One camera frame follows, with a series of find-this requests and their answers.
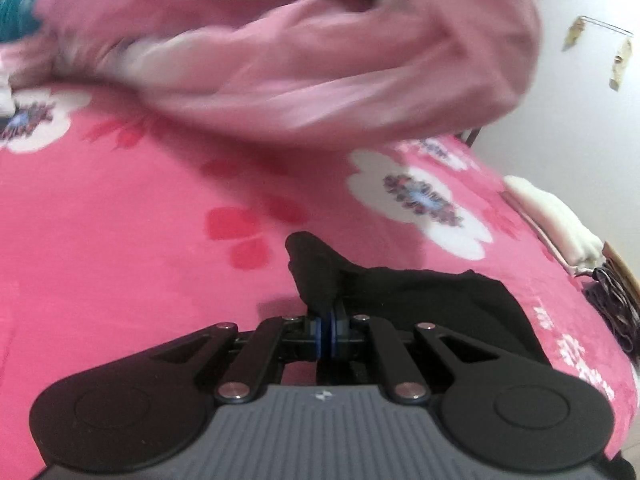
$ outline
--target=black cable bundle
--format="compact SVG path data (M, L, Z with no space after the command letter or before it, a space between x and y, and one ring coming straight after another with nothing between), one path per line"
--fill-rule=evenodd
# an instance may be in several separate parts
M608 261L593 270L592 278L595 283L584 289L584 295L607 322L623 351L640 360L639 305Z

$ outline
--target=white wall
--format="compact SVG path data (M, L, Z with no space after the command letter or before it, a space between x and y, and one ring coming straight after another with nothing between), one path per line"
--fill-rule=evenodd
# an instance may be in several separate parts
M640 276L640 0L542 0L542 56L529 96L482 129L474 150L503 174L564 200ZM580 14L636 34L620 92L610 69L624 37L587 25L562 52Z

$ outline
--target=round pad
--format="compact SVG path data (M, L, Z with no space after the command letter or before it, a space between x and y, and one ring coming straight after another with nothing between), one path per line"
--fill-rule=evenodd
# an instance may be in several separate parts
M206 421L205 396L190 381L156 371L104 374L96 368L50 386L30 414L42 457L114 474L161 462L188 446Z
M76 415L97 430L118 430L142 420L149 403L148 395L136 388L107 386L80 397Z
M527 473L569 469L604 450L613 415L600 392L544 365L501 361L462 367L445 393L442 422L457 443Z
M498 394L495 411L509 424L524 430L546 430L569 415L569 403L560 394L540 386L516 386Z

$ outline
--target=white flower print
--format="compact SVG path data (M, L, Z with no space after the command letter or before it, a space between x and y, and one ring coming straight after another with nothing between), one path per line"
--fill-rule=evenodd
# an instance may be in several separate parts
M437 139L404 140L398 144L400 152L407 153L411 150L415 150L418 155L429 155L454 171L468 170L466 162Z
M84 108L91 102L91 94L80 91L60 91L51 94L48 88L21 90L14 93L18 108L32 104L52 105L50 120L43 120L33 129L31 135L15 137L0 142L13 153L33 153L49 146L62 137L71 127L69 114Z
M585 362L584 348L576 338L568 334L562 334L562 337L558 339L557 343L560 351L560 357L562 357L562 360L567 365L578 371L578 377L602 391L607 396L607 399L615 399L615 392L609 384L607 384L607 381L602 379L600 372L589 368L588 364Z
M449 188L432 174L420 168L400 166L388 156L368 150L352 152L351 161L360 172L347 179L347 187L359 202L387 218L414 224L427 238L459 258L465 260L484 258L484 247L480 242L492 242L491 233L468 210L453 203ZM449 210L445 211L448 215L446 219L440 221L440 219L434 219L431 214L418 214L415 208L399 203L398 197L385 189L386 180L390 176L399 175L430 190L428 196L421 196L416 200L424 199L424 202L432 202L431 199L434 196L436 206L441 206L442 202L448 201Z
M549 316L549 313L541 306L535 306L533 311L536 313L536 317L538 318L538 323L545 330L551 330L555 325Z

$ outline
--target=red petal print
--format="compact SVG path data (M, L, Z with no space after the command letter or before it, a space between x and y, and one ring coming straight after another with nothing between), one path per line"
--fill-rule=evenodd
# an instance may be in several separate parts
M120 131L124 127L125 123L121 119L111 119L108 121L103 121L91 128L86 134L84 134L83 139L88 140L89 142L95 142L102 137Z
M267 195L264 205L270 217L291 225L302 225L309 220L309 215L304 208L290 200L277 195Z
M226 158L215 158L203 164L200 171L204 176L231 178L240 174L240 166L237 162Z
M251 160L258 168L275 176L286 176L289 174L284 161L273 153L256 153L251 156Z
M140 142L142 137L145 136L144 130L142 129L128 129L123 128L118 132L118 137L116 138L116 148L124 148L128 150L129 148L133 148Z
M271 260L271 250L264 238L254 238L231 247L229 261L240 270L255 270L266 267Z
M238 240L260 234L260 219L250 209L219 207L207 213L205 230L212 240Z

